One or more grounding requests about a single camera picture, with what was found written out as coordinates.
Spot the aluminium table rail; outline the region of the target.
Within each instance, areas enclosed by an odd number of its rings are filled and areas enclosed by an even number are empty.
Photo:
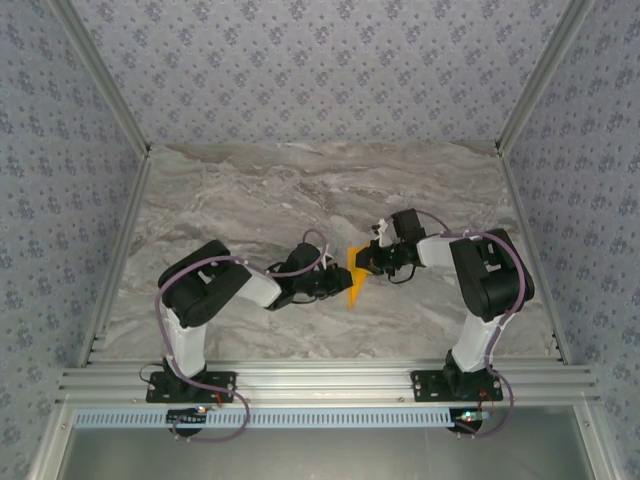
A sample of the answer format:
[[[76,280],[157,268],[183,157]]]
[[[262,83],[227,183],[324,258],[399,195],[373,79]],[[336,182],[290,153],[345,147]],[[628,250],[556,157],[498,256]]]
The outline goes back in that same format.
[[[558,358],[564,365],[571,365],[574,361],[570,352],[569,344],[551,294],[549,283],[544,273],[539,251],[535,244],[534,236],[528,222],[524,204],[517,188],[515,177],[511,171],[511,167],[506,156],[501,152],[498,152],[498,158],[500,160],[501,171],[513,203],[515,216],[517,218],[521,234],[523,235],[525,249],[531,263],[530,272],[536,285],[536,293],[541,298],[541,302],[551,324],[552,336],[555,340],[555,349],[558,351]]]
[[[112,255],[109,259],[106,275],[99,290],[80,350],[77,361],[79,368],[85,368],[89,364],[93,344],[96,338],[103,332],[110,318],[114,301],[117,298],[119,284],[126,266],[136,221],[149,176],[149,156],[149,151],[143,153],[139,168],[136,171],[133,187],[116,237]]]

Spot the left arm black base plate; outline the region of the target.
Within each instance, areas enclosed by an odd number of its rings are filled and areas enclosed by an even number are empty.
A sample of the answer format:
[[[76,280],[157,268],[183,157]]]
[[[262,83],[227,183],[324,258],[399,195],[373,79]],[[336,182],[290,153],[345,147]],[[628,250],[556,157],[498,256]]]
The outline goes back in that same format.
[[[156,371],[148,380],[146,402],[151,404],[178,403],[232,403],[231,390],[236,388],[237,374],[231,371],[202,371],[194,377],[194,381],[218,388],[218,391],[203,389],[177,377],[174,372]]]

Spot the right aluminium table rail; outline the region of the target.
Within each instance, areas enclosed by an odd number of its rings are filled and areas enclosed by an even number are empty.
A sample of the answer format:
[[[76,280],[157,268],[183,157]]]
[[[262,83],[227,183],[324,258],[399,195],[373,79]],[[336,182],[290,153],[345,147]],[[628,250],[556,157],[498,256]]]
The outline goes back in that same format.
[[[574,361],[570,352],[569,344],[551,294],[549,283],[544,273],[539,251],[535,244],[534,236],[528,222],[524,204],[517,188],[515,177],[511,171],[511,167],[506,156],[501,152],[498,152],[498,158],[500,160],[501,171],[513,203],[515,216],[517,218],[521,234],[523,235],[525,249],[531,263],[530,272],[536,285],[536,293],[541,298],[541,302],[551,324],[552,336],[555,340],[555,349],[558,351],[558,358],[564,365],[571,365]]]

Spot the aluminium frame post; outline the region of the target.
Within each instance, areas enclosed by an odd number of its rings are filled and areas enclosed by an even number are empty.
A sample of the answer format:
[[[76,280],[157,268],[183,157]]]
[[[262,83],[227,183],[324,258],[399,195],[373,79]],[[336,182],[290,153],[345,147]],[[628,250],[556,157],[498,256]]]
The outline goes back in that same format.
[[[149,150],[148,142],[71,0],[46,1],[134,151],[139,157],[146,158]]]
[[[595,3],[596,0],[568,1],[496,138],[496,150],[501,157],[505,157],[515,144]]]

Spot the left aluminium frame post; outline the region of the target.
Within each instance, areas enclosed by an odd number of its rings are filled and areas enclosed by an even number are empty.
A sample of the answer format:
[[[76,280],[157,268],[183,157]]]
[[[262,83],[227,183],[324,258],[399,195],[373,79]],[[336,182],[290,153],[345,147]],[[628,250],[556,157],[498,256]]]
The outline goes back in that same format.
[[[134,151],[139,157],[146,158],[149,150],[148,142],[71,0],[46,1]]]

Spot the left aluminium panel bar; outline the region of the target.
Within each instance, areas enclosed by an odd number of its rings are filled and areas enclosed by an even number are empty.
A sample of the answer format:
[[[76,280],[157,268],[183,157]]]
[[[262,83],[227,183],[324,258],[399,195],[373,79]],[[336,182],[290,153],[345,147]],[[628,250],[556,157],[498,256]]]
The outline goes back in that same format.
[[[74,428],[75,415],[76,409],[74,407],[64,404],[54,406],[27,480],[58,479]]]

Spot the grey metal panel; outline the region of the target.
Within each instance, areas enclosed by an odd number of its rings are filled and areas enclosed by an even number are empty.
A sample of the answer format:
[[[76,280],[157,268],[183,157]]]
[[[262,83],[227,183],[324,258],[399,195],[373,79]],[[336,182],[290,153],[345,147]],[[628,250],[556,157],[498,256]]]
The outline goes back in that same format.
[[[229,443],[78,430],[60,480],[594,480],[568,436],[458,440],[441,429],[252,430]]]

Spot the orange paper sheet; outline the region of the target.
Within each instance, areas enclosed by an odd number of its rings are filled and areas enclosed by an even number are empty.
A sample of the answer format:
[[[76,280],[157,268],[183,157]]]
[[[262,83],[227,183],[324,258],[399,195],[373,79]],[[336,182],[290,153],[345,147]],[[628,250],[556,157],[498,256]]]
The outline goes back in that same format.
[[[371,275],[366,271],[357,271],[353,267],[353,258],[361,247],[362,246],[349,247],[347,249],[347,269],[351,272],[352,278],[352,287],[347,291],[347,305],[350,311],[354,309],[361,288],[365,284],[366,279]]]

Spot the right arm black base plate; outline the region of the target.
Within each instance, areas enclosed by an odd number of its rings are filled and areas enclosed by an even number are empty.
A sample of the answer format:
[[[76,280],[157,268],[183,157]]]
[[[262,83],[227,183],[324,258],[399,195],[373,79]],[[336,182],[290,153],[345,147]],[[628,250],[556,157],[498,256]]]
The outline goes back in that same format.
[[[457,373],[453,370],[416,370],[410,374],[416,402],[502,401],[501,383],[486,370]]]

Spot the left aluminium table rail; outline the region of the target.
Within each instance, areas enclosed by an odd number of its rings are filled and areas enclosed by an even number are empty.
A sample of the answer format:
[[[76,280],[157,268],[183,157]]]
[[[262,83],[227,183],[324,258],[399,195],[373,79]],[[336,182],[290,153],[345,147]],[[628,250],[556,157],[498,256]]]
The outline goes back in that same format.
[[[139,168],[136,171],[133,187],[116,237],[112,255],[109,259],[106,275],[99,290],[80,350],[77,361],[79,368],[85,368],[89,364],[93,344],[96,338],[103,332],[110,318],[114,301],[117,298],[119,284],[126,266],[136,221],[149,176],[149,156],[149,151],[143,153]]]

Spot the aluminium panel bar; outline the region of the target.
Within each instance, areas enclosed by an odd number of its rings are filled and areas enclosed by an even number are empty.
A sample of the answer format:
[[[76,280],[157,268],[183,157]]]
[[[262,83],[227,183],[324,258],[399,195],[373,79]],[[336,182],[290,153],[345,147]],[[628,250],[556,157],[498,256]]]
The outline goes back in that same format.
[[[76,409],[74,407],[64,404],[54,406],[27,480],[58,479],[74,428],[75,415]]]
[[[595,480],[625,480],[604,408],[583,402],[574,413]]]

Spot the right aluminium panel bar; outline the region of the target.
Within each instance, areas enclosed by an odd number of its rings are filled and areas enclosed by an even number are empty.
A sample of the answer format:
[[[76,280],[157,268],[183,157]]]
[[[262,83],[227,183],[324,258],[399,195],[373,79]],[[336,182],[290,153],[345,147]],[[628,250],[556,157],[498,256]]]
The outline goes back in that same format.
[[[583,402],[574,413],[595,480],[625,480],[604,408]]]

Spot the right aluminium frame post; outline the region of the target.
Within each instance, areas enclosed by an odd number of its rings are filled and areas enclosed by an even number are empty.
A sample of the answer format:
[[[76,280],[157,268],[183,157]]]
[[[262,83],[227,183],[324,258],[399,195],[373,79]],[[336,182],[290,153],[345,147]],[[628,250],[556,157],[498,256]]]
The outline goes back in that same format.
[[[501,157],[505,157],[515,144],[595,3],[596,0],[568,1],[496,138],[496,150]]]

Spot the long aluminium mounting beam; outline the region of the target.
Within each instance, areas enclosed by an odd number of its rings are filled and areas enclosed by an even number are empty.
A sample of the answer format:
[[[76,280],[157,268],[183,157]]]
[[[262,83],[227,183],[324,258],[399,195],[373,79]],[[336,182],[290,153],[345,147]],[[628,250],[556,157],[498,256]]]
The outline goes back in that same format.
[[[233,371],[237,389],[253,406],[405,406],[413,403],[415,370],[437,369],[419,360],[244,360],[210,363]],[[506,358],[497,370],[511,384],[518,406],[596,403],[601,395],[591,369],[550,358]],[[76,406],[141,404],[146,385],[133,362],[97,362],[63,372],[54,400]]]

